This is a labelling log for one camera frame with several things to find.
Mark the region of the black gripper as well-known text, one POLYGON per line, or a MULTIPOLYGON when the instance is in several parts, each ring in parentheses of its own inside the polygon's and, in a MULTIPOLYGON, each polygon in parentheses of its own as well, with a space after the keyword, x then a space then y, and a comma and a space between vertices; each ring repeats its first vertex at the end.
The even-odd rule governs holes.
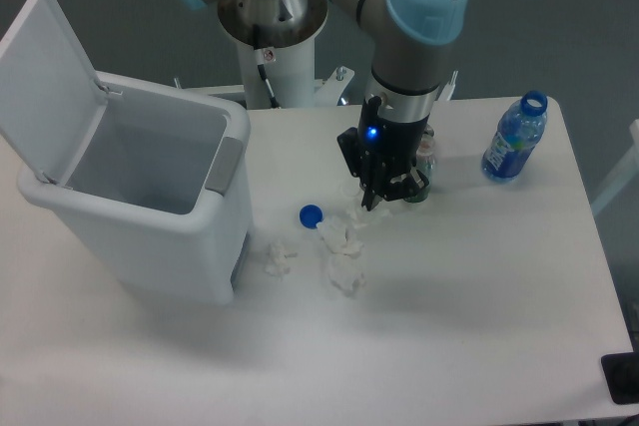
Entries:
POLYGON ((336 139, 349 172, 360 179, 361 206, 368 212, 381 198, 416 204, 430 192, 430 179, 423 171, 412 169, 407 174, 415 165, 428 116, 415 122, 398 122, 381 115, 386 108, 380 96, 370 97, 362 104, 358 125, 336 139), (393 179, 383 186, 385 174, 393 179))

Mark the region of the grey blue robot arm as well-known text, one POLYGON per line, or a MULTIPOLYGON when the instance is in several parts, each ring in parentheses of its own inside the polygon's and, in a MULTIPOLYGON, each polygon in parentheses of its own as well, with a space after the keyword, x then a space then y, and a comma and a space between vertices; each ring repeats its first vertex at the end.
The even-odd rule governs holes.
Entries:
POLYGON ((468 0, 183 0, 215 5, 235 42, 251 109, 309 107, 315 39, 330 7, 374 44, 358 124, 337 142, 363 191, 362 206, 417 196, 428 186, 416 151, 460 35, 468 0))

